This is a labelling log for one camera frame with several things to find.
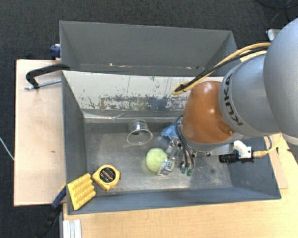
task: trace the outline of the white cable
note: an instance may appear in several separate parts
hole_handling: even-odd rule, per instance
[[[8,149],[8,147],[6,146],[5,142],[3,141],[3,139],[1,137],[0,137],[0,141],[1,141],[2,145],[5,147],[6,151],[10,155],[10,157],[14,160],[14,156],[11,154],[10,150]]]

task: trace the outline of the gray bin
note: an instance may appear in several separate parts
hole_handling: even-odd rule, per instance
[[[145,166],[149,149],[166,148],[168,141],[160,133],[183,113],[187,97],[171,96],[170,91],[161,88],[172,89],[168,79],[195,76],[234,52],[231,32],[77,22],[61,22],[60,30],[62,63],[77,71],[64,71],[62,75],[66,183],[87,172],[93,174],[105,164],[115,166],[122,176],[107,193],[94,184],[97,196],[79,210],[73,210],[68,196],[68,214],[281,197],[268,156],[254,163],[222,164],[217,156],[198,155],[191,177],[177,169],[166,177],[157,176]],[[229,64],[219,74],[224,75],[235,65]],[[144,82],[160,80],[165,84],[159,85],[159,94],[151,91],[129,99],[127,94],[119,95],[127,98],[128,106],[104,105],[95,101],[106,96],[106,91],[97,87],[102,75],[95,72],[139,75]],[[121,76],[114,77],[117,79],[108,81],[111,87]],[[149,143],[134,146],[126,141],[128,124],[134,119],[147,122],[153,133]],[[265,148],[262,138],[245,143],[254,150]]]

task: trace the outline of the blue object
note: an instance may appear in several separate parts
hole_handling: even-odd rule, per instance
[[[170,140],[175,137],[178,138],[177,133],[175,132],[175,123],[169,125],[161,132],[161,136],[168,137]]]
[[[52,45],[50,47],[50,55],[52,55],[56,58],[61,57],[61,48],[59,46]]]
[[[60,193],[56,196],[56,198],[53,200],[51,206],[53,209],[56,209],[57,206],[60,204],[61,200],[63,199],[63,197],[66,195],[66,186],[64,186]]]

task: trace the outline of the wooden board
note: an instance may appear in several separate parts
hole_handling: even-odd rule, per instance
[[[61,84],[25,90],[28,71],[58,61],[17,61],[14,205],[50,204],[65,182]],[[55,72],[38,82],[60,78]]]

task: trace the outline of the yellow sponge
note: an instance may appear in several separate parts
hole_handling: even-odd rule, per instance
[[[68,184],[68,191],[74,210],[78,210],[96,195],[94,189],[93,180],[89,173]]]

